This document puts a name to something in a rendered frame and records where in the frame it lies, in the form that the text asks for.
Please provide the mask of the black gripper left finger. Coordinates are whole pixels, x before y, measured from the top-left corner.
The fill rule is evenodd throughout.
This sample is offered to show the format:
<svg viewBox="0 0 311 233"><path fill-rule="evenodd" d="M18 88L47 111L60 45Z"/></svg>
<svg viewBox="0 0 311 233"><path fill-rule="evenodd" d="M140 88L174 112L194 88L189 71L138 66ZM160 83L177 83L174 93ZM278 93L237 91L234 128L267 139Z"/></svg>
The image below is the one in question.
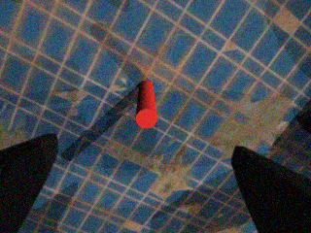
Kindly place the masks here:
<svg viewBox="0 0 311 233"><path fill-rule="evenodd" d="M0 150L0 233L18 233L57 154L51 133Z"/></svg>

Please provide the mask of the red peg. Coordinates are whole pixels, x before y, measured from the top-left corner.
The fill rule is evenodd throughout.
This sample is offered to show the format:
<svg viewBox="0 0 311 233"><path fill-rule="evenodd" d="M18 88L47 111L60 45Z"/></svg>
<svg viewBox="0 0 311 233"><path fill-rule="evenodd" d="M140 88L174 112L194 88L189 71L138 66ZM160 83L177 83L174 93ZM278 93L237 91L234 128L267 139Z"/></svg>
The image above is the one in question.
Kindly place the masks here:
<svg viewBox="0 0 311 233"><path fill-rule="evenodd" d="M141 128L151 128L156 124L154 86L150 81L142 81L139 85L135 121Z"/></svg>

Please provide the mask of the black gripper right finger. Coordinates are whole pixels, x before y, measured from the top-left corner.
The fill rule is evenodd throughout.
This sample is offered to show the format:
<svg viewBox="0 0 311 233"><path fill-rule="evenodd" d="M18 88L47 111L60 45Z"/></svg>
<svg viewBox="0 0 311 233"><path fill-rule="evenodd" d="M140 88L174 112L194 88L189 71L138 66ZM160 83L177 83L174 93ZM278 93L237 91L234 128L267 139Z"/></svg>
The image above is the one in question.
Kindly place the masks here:
<svg viewBox="0 0 311 233"><path fill-rule="evenodd" d="M231 157L258 233L311 233L311 180L245 147Z"/></svg>

